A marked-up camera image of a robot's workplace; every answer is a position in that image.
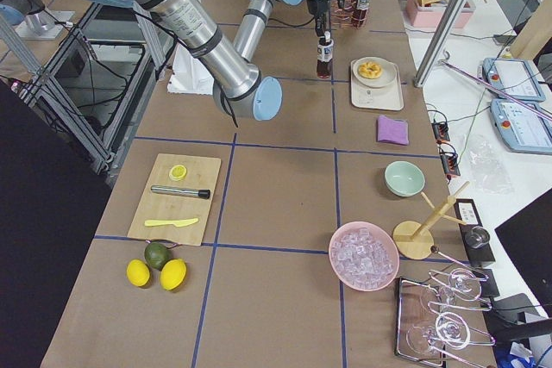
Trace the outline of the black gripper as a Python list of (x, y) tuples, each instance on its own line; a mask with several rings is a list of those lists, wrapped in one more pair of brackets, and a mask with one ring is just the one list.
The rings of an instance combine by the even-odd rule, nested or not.
[(315, 32), (318, 37), (324, 37), (326, 32), (326, 15), (329, 0), (306, 0), (309, 13), (315, 18)]

